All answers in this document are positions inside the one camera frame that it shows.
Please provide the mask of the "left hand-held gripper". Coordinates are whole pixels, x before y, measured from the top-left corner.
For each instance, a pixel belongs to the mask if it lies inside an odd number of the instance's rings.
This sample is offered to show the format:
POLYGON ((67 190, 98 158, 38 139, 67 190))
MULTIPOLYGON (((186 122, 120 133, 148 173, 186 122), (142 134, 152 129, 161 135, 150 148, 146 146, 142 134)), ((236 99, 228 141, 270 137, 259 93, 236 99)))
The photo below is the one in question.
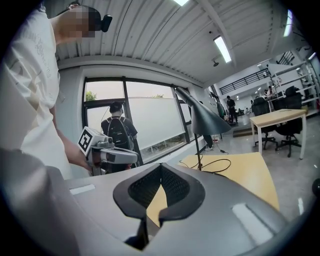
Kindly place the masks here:
POLYGON ((115 144, 111 137, 88 126, 83 128, 77 145, 85 157, 90 156, 92 153, 103 153, 103 150, 106 150, 106 153, 100 157, 100 167, 94 171, 93 176, 111 173, 108 170, 107 162, 112 164, 134 164, 139 158, 139 154, 135 151, 114 148, 115 144))

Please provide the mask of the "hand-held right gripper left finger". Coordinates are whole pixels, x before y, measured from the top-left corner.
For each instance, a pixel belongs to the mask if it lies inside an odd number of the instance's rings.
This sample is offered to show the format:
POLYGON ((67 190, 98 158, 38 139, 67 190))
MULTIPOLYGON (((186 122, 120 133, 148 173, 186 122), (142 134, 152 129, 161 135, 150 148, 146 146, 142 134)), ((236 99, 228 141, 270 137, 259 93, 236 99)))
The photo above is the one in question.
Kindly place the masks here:
POLYGON ((147 209, 161 186, 161 164, 67 181, 89 224, 81 232, 92 243, 148 243, 147 209))

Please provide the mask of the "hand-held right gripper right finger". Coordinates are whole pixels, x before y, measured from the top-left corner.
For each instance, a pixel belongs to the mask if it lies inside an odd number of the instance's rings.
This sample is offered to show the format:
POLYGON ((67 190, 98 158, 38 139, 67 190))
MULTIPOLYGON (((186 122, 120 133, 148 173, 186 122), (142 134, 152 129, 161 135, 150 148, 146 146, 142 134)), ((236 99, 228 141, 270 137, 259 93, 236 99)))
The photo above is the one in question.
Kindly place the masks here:
POLYGON ((269 203, 231 179, 161 164, 169 200, 161 228, 147 246, 152 256, 276 256, 287 221, 269 203))

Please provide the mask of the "person's left hand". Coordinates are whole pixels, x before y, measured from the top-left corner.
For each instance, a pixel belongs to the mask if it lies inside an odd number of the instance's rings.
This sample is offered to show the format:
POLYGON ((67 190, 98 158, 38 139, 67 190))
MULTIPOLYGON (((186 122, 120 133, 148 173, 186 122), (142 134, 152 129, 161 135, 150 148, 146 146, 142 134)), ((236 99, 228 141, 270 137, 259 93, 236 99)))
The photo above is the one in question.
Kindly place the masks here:
POLYGON ((83 167, 89 171, 91 174, 94 173, 96 169, 99 169, 101 165, 101 155, 99 152, 94 152, 89 156, 84 158, 83 167))

